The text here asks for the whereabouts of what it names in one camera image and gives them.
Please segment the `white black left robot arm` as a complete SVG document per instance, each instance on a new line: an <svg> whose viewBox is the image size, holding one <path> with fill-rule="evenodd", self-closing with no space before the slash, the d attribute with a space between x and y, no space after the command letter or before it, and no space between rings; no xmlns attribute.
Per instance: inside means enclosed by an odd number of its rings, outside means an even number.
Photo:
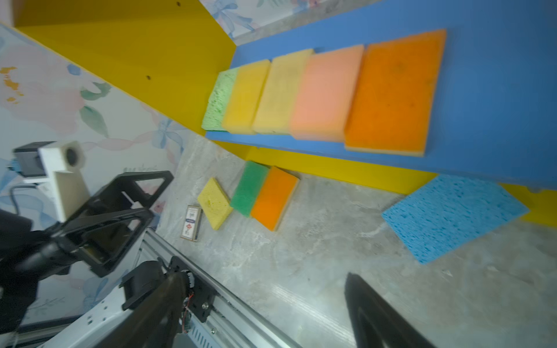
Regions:
<svg viewBox="0 0 557 348"><path fill-rule="evenodd" d="M194 279L141 255L168 171L115 177L43 231L1 212L1 345L171 347Z"/></svg>

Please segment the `pink salmon sponge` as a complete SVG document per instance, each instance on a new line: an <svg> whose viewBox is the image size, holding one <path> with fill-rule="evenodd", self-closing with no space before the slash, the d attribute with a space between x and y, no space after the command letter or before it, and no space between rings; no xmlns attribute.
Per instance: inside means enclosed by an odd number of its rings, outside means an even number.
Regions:
<svg viewBox="0 0 557 348"><path fill-rule="evenodd" d="M290 120L297 140L342 143L358 82L364 45L313 55Z"/></svg>

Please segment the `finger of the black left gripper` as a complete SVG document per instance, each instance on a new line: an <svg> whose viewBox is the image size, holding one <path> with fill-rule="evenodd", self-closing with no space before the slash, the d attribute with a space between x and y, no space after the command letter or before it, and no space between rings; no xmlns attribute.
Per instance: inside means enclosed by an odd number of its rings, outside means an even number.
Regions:
<svg viewBox="0 0 557 348"><path fill-rule="evenodd" d="M104 277L121 263L153 218L146 207L77 217L62 224L52 239L65 253Z"/></svg>
<svg viewBox="0 0 557 348"><path fill-rule="evenodd" d="M173 181L170 171L127 172L117 175L101 188L66 221L67 224L112 224L137 220L152 221L151 207ZM141 181L157 181L152 194L143 190Z"/></svg>

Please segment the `blue sponge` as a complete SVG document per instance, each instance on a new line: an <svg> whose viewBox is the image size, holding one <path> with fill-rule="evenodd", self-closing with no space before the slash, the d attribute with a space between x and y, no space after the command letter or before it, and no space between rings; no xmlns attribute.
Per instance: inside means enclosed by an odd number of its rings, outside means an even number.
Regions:
<svg viewBox="0 0 557 348"><path fill-rule="evenodd" d="M381 216L421 264L529 212L492 181L438 175Z"/></svg>

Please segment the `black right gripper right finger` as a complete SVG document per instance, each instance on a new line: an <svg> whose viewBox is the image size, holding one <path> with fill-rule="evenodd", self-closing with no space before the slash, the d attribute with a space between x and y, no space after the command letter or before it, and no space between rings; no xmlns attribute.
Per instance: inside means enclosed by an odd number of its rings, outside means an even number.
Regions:
<svg viewBox="0 0 557 348"><path fill-rule="evenodd" d="M345 300L357 347L432 347L363 278L349 273Z"/></svg>

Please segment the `light green sponge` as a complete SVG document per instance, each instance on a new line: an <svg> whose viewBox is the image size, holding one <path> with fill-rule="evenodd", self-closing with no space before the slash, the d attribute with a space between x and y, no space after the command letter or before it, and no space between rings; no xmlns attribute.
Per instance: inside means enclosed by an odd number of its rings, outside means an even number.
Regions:
<svg viewBox="0 0 557 348"><path fill-rule="evenodd" d="M218 74L216 83L207 102L207 108L202 120L202 129L205 131L225 131L222 127L226 108L239 68L222 71Z"/></svg>

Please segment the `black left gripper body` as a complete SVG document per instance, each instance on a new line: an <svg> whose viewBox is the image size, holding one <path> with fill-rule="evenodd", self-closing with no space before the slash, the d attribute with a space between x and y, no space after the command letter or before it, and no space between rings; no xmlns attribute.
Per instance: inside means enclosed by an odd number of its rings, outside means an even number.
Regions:
<svg viewBox="0 0 557 348"><path fill-rule="evenodd" d="M1 211L1 290L4 296L36 295L39 281L67 274L79 259L65 251L54 235L64 226L55 223L33 230L27 217Z"/></svg>

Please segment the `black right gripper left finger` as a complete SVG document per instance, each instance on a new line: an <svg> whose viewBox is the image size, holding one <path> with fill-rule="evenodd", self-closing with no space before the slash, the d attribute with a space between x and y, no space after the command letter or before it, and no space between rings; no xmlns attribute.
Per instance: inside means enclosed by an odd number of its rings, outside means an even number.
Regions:
<svg viewBox="0 0 557 348"><path fill-rule="evenodd" d="M172 347L187 298L187 275L171 274L97 347Z"/></svg>

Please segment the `pale yellow sponge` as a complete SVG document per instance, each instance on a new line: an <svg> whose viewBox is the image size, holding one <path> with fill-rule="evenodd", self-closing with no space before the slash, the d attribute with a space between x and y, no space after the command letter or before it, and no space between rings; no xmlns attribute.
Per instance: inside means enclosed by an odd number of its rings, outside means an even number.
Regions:
<svg viewBox="0 0 557 348"><path fill-rule="evenodd" d="M303 74L313 49L273 59L252 130L259 134L288 135Z"/></svg>

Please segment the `bright yellow sponge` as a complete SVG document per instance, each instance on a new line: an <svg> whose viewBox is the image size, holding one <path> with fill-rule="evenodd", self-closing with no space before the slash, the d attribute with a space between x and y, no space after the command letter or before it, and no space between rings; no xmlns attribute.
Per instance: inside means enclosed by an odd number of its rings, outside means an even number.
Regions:
<svg viewBox="0 0 557 348"><path fill-rule="evenodd" d="M232 134L255 134L252 124L268 77L268 59L242 65L229 99L222 127Z"/></svg>

